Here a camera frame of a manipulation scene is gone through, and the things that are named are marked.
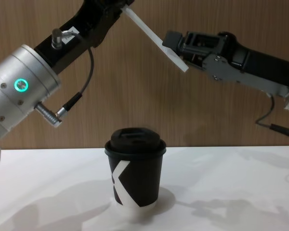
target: green led ring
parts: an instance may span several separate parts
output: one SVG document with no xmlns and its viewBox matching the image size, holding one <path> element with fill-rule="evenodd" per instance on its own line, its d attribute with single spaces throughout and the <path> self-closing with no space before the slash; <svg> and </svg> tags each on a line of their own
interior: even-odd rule
<svg viewBox="0 0 289 231">
<path fill-rule="evenodd" d="M 18 83 L 19 83 L 19 82 L 24 82 L 24 84 L 25 84 L 25 88 L 24 88 L 24 89 L 20 89 L 20 88 L 18 87 Z M 19 91 L 19 92 L 25 92 L 26 90 L 28 90 L 28 87 L 29 87 L 29 84 L 28 84 L 27 80 L 25 80 L 25 79 L 23 79 L 23 78 L 17 79 L 17 80 L 15 81 L 15 83 L 14 83 L 14 88 L 15 88 L 15 90 L 16 90 L 16 91 Z"/>
</svg>

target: wood grain panel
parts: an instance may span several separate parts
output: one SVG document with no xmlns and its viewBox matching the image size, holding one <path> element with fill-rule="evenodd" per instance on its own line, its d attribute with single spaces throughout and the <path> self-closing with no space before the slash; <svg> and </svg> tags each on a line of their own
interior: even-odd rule
<svg viewBox="0 0 289 231">
<path fill-rule="evenodd" d="M 35 47 L 79 9 L 82 0 L 0 0 L 0 61 L 25 43 Z M 167 30 L 229 31 L 256 49 L 289 60 L 289 0 L 136 0 L 134 11 L 161 38 Z M 3 148 L 103 147 L 113 131 L 141 126 L 168 146 L 289 145 L 254 125 L 269 108 L 262 92 L 181 73 L 126 16 L 94 50 L 94 79 L 58 129 L 36 112 L 0 141 Z M 57 110 L 81 88 L 89 71 L 83 54 L 61 75 L 47 102 Z M 289 127 L 283 99 L 268 122 Z"/>
</svg>

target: black cup lid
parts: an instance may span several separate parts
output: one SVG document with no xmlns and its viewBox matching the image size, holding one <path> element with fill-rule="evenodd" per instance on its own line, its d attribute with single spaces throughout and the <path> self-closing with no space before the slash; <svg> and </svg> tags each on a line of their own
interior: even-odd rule
<svg viewBox="0 0 289 231">
<path fill-rule="evenodd" d="M 146 128 L 117 130 L 105 145 L 108 156 L 121 160 L 153 159 L 165 152 L 165 142 L 157 133 Z"/>
</svg>

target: white label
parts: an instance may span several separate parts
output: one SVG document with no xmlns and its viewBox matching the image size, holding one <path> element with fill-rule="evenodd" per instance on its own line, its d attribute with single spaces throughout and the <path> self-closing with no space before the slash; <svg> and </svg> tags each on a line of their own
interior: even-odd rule
<svg viewBox="0 0 289 231">
<path fill-rule="evenodd" d="M 72 31 L 76 34 L 79 34 L 79 31 L 75 28 L 75 27 L 72 27 L 70 28 L 68 31 Z M 71 37 L 68 37 L 68 38 L 63 38 L 62 39 L 62 42 L 66 45 L 68 44 L 73 38 L 75 38 L 75 36 L 71 36 Z"/>
</svg>

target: screw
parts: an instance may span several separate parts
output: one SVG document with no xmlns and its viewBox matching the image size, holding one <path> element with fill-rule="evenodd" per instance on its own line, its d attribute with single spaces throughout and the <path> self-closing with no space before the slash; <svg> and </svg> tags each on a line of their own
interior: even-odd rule
<svg viewBox="0 0 289 231">
<path fill-rule="evenodd" d="M 6 83 L 1 83 L 0 87 L 3 89 L 6 88 Z"/>
<path fill-rule="evenodd" d="M 4 116 L 0 116 L 0 122 L 4 121 L 5 117 Z"/>
<path fill-rule="evenodd" d="M 23 105 L 23 104 L 24 104 L 24 101 L 22 101 L 22 100 L 19 100 L 19 101 L 17 102 L 17 104 L 18 104 L 19 106 L 21 106 L 21 105 Z"/>
</svg>

